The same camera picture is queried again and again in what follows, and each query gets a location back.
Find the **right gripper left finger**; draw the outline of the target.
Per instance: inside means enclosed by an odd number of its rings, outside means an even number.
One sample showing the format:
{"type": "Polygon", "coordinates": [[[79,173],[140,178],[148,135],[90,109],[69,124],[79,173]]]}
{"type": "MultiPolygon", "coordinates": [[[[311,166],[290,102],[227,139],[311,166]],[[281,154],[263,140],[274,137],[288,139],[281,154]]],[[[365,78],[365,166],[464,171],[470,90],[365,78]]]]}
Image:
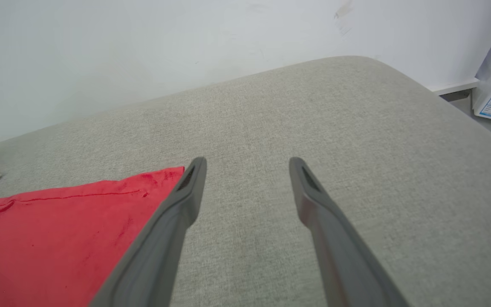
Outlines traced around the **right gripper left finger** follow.
{"type": "Polygon", "coordinates": [[[207,160],[195,157],[90,301],[92,307],[168,307],[187,230],[196,221],[207,160]]]}

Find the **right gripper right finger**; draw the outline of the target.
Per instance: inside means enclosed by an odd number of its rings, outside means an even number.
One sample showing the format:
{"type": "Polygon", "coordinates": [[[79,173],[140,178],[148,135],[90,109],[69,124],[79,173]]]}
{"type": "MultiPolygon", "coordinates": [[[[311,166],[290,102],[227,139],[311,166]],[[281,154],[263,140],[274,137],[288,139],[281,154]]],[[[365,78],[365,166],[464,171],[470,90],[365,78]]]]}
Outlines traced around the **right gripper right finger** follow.
{"type": "Polygon", "coordinates": [[[312,235],[329,307],[407,307],[407,300],[306,162],[289,160],[297,214],[312,235]]]}

